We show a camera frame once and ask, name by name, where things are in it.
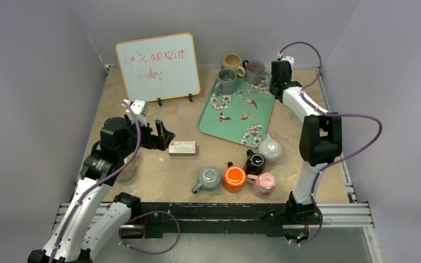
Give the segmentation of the mauve purple mug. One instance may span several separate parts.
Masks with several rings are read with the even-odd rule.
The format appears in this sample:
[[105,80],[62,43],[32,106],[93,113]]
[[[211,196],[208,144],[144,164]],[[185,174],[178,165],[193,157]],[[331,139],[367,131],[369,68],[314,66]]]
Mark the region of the mauve purple mug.
[[246,82],[254,85],[259,84],[265,71],[265,64],[260,60],[245,60],[242,65],[246,70]]

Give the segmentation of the beige brown mug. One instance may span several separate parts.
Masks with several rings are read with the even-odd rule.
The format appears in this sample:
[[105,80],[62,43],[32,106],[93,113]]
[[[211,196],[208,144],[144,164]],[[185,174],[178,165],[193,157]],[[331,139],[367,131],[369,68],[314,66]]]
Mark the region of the beige brown mug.
[[229,54],[224,57],[222,68],[233,69],[239,77],[246,76],[246,69],[242,65],[242,59],[236,54]]

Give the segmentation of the cream white mug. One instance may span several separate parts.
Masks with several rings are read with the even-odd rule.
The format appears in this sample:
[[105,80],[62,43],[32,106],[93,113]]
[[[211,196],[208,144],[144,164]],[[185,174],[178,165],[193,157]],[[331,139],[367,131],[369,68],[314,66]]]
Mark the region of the cream white mug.
[[136,156],[128,164],[128,166],[119,173],[116,182],[119,182],[121,184],[126,184],[127,182],[131,181],[131,179],[135,176],[136,171],[138,170],[139,160],[140,160],[140,156]]

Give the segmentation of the grey mug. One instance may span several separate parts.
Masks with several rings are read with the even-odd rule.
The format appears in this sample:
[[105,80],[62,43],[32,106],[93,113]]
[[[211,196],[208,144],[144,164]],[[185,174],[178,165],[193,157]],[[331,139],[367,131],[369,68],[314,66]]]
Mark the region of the grey mug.
[[214,94],[232,94],[237,89],[238,75],[231,68],[222,68],[214,85]]

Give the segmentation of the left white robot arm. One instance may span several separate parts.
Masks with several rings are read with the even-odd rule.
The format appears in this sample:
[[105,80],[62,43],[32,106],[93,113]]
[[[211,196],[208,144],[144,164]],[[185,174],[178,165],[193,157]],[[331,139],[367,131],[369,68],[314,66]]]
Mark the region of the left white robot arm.
[[93,262],[115,231],[125,224],[158,220],[158,210],[147,211],[139,197],[120,193],[108,211],[96,222],[92,219],[120,172],[136,157],[140,147],[165,151],[175,134],[156,120],[157,134],[137,116],[113,117],[104,122],[100,139],[84,160],[80,179],[59,226],[46,245],[33,250],[28,262]]

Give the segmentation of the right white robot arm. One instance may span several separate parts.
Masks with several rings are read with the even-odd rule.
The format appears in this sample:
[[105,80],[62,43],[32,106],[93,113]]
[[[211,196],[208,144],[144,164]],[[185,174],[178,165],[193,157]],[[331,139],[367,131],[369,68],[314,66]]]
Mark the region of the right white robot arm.
[[342,120],[310,98],[301,84],[292,80],[292,64],[279,59],[271,63],[270,93],[287,105],[302,122],[299,152],[303,167],[287,201],[286,216],[299,223],[315,210],[315,197],[323,169],[342,152]]

